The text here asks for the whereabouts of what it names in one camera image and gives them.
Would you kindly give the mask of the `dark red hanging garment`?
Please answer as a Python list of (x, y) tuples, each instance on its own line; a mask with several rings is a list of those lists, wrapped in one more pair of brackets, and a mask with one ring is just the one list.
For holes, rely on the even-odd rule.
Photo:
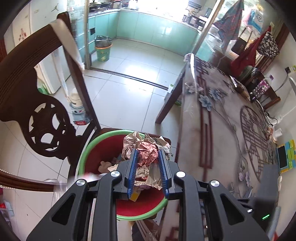
[(255, 66), (256, 50), (268, 31), (271, 31), (271, 25), (269, 25), (266, 31), (259, 38), (257, 38), (247, 49), (245, 49), (239, 55), (239, 57), (237, 57), (234, 61), (230, 63), (230, 71), (233, 77), (238, 78), (246, 66)]

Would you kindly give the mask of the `black lettered hanging bag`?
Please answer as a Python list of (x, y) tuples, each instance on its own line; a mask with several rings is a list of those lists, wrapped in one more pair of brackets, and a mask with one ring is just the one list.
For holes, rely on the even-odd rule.
[(257, 52), (260, 55), (263, 55), (269, 58), (274, 58), (280, 53), (278, 49), (278, 45), (274, 40), (274, 37), (271, 34), (271, 32), (266, 31), (264, 37), (262, 38), (257, 48)]

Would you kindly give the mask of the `purple drink bottle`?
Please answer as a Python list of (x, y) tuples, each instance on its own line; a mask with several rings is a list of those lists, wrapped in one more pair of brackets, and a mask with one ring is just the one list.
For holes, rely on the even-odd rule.
[(254, 102), (258, 100), (263, 94), (267, 92), (267, 90), (270, 88), (270, 85), (266, 79), (261, 80), (257, 86), (251, 90), (250, 92), (250, 101)]

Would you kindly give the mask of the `blue yellow tablet case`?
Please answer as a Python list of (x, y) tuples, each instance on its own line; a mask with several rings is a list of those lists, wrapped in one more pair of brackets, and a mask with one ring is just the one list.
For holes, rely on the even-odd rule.
[(280, 145), (276, 149), (276, 157), (280, 173), (285, 173), (295, 168), (295, 141), (289, 140), (283, 145)]

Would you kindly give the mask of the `green kitchen trash bin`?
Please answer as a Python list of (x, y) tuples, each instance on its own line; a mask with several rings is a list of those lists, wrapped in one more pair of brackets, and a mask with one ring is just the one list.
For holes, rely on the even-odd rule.
[(99, 62), (106, 62), (110, 57), (110, 50), (112, 46), (112, 39), (107, 36), (98, 35), (95, 38), (95, 50), (97, 60)]

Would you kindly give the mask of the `snack bag on table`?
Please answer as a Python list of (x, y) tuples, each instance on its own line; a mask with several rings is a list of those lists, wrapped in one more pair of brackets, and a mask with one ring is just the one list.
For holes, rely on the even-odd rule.
[(246, 87), (237, 81), (234, 77), (230, 76), (234, 89), (246, 100), (250, 101), (250, 95), (246, 89)]

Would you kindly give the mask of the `dark wooden chair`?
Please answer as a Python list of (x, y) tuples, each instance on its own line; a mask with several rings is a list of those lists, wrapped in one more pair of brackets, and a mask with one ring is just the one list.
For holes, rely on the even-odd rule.
[(260, 71), (251, 74), (244, 86), (249, 92), (251, 102), (259, 101), (264, 110), (269, 109), (281, 100)]

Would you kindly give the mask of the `blue white hanging pouch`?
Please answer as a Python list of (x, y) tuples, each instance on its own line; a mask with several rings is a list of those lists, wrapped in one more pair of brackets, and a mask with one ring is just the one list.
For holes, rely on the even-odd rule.
[(263, 13), (257, 9), (252, 9), (247, 25), (253, 30), (256, 30), (258, 33), (261, 33), (263, 26)]

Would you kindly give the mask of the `plaid hanging towel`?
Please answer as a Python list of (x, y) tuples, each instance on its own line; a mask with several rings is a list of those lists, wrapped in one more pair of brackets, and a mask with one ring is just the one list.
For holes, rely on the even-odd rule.
[(243, 10), (244, 0), (239, 0), (234, 3), (222, 19), (213, 24), (218, 28), (218, 35), (222, 41), (221, 50), (223, 54), (225, 54), (229, 42), (238, 38)]

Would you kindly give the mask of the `black small handbag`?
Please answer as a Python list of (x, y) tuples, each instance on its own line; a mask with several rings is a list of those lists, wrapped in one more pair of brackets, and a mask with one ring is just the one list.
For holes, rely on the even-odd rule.
[(248, 42), (249, 42), (249, 40), (251, 38), (251, 35), (252, 35), (252, 32), (250, 32), (250, 35), (249, 35), (247, 41), (242, 39), (241, 36), (245, 32), (245, 30), (246, 30), (246, 28), (244, 28), (242, 33), (239, 35), (237, 41), (235, 42), (235, 44), (231, 48), (231, 51), (234, 52), (237, 55), (240, 55), (244, 51), (244, 49), (247, 46), (247, 44), (248, 44)]

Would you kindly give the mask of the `white refrigerator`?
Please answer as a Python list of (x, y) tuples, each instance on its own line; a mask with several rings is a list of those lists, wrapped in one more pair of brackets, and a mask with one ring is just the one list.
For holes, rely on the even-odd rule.
[(66, 10), (67, 1), (30, 1), (11, 24), (15, 45), (21, 44), (30, 53), (34, 59), (30, 65), (36, 65), (37, 77), (49, 94), (61, 87), (55, 57), (59, 57), (64, 79), (70, 76), (64, 49), (49, 25)]

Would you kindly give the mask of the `red green trash basket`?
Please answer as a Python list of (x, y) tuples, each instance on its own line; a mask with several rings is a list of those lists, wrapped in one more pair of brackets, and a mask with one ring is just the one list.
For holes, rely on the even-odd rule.
[[(131, 133), (128, 130), (103, 128), (83, 151), (78, 174), (98, 174), (101, 161), (110, 161), (117, 157), (123, 149), (123, 138)], [(137, 201), (131, 201), (132, 179), (129, 176), (135, 172), (135, 161), (125, 161), (118, 169), (107, 174), (114, 180), (112, 190), (116, 200), (116, 215), (118, 220), (137, 221), (156, 215), (168, 203), (162, 190), (151, 188), (140, 193)]]

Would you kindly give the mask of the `carved wooden chair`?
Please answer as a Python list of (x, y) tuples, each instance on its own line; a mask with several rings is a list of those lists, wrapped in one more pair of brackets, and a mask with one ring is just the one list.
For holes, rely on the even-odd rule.
[(90, 123), (84, 133), (78, 135), (64, 105), (39, 92), (36, 65), (30, 65), (34, 59), (21, 44), (1, 61), (1, 121), (16, 121), (27, 144), (37, 154), (68, 160), (68, 176), (73, 178), (88, 138), (99, 133), (101, 127), (85, 85), (69, 13), (60, 13), (49, 25), (64, 49), (71, 77)]

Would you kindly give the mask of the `red wrapper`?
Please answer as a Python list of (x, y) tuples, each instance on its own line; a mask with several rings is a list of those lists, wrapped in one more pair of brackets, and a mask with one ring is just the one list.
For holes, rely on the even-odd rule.
[(169, 160), (170, 144), (162, 136), (151, 137), (148, 134), (131, 132), (123, 138), (122, 158), (128, 160), (134, 149), (138, 151), (134, 185), (142, 189), (162, 189), (158, 163), (159, 151), (163, 150), (166, 159)]

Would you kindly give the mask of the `white tissue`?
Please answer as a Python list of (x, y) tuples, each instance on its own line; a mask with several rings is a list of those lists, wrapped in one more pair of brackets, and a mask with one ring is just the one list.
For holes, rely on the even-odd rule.
[(278, 192), (280, 192), (281, 190), (281, 182), (282, 182), (282, 176), (280, 175), (277, 179)]

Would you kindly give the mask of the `teal kitchen cabinets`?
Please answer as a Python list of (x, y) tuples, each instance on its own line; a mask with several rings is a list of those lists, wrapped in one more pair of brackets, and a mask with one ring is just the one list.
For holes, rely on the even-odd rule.
[(182, 21), (174, 21), (138, 11), (127, 9), (103, 11), (89, 15), (88, 45), (84, 43), (84, 19), (74, 20), (71, 24), (75, 40), (82, 54), (85, 49), (94, 51), (96, 36), (106, 36), (111, 39), (126, 39), (153, 45), (179, 55), (193, 51), (201, 32)]

